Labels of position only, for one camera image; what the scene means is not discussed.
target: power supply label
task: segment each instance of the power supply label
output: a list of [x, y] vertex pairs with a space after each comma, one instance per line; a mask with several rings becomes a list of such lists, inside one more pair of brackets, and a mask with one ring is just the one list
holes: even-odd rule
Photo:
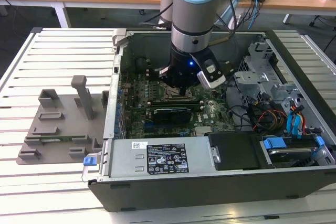
[[184, 144], [147, 145], [147, 172], [150, 175], [188, 173]]

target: blue cable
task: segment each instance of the blue cable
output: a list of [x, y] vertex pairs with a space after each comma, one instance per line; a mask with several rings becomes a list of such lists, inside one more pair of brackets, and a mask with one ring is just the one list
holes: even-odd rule
[[258, 6], [258, 0], [255, 0], [256, 2], [256, 7], [254, 8], [254, 12], [253, 12], [253, 17], [252, 17], [252, 20], [251, 20], [251, 23], [250, 25], [248, 26], [248, 29], [247, 30], [250, 30], [255, 18], [256, 18], [256, 13], [257, 13], [257, 6]]

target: gray floor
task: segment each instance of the gray floor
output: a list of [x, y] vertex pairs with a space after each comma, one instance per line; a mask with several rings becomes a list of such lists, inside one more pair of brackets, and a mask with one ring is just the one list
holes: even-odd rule
[[[16, 12], [14, 7], [8, 7], [8, 16], [0, 17], [0, 76], [3, 75], [12, 59], [20, 49], [32, 27], [59, 27], [56, 16], [52, 15], [52, 8], [48, 7], [19, 7], [18, 11], [24, 19]], [[138, 10], [128, 9], [89, 9], [69, 8], [68, 9], [72, 27], [139, 27], [142, 22], [158, 13], [156, 10], [146, 10], [145, 15], [140, 15]], [[106, 19], [100, 19], [102, 13]], [[270, 29], [294, 29], [302, 34], [309, 35], [313, 41], [322, 49], [325, 48], [329, 40], [336, 34], [333, 31], [336, 26], [336, 19], [326, 17], [331, 20], [322, 19], [325, 24], [316, 21], [314, 27], [309, 23], [313, 16], [294, 15], [290, 24], [284, 25], [282, 20], [284, 15], [260, 14], [256, 19], [251, 31], [267, 31]], [[247, 30], [249, 23], [239, 30]], [[336, 40], [330, 45], [326, 54], [336, 60]]]

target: blue latch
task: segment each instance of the blue latch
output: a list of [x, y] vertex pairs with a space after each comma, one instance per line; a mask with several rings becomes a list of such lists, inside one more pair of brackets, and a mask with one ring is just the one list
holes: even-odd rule
[[295, 117], [294, 125], [293, 125], [293, 135], [298, 138], [302, 138], [302, 132], [299, 131], [299, 125], [301, 123], [301, 118], [299, 116]]
[[286, 125], [286, 130], [288, 133], [291, 132], [292, 120], [293, 120], [293, 114], [289, 113], [288, 118], [287, 118], [287, 125]]
[[316, 137], [316, 142], [319, 144], [319, 147], [325, 144], [323, 138], [321, 136]]
[[287, 147], [282, 137], [269, 137], [264, 140], [264, 145], [267, 150]]
[[83, 161], [84, 166], [95, 166], [97, 165], [97, 158], [96, 157], [85, 157]]

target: white sticker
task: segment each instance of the white sticker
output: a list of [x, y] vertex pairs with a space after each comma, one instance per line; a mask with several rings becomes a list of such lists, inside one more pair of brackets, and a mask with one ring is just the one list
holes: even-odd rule
[[132, 149], [146, 149], [148, 142], [132, 142]]
[[216, 67], [215, 67], [215, 65], [211, 65], [211, 66], [207, 67], [206, 70], [208, 70], [209, 73], [213, 73], [213, 72], [216, 71]]

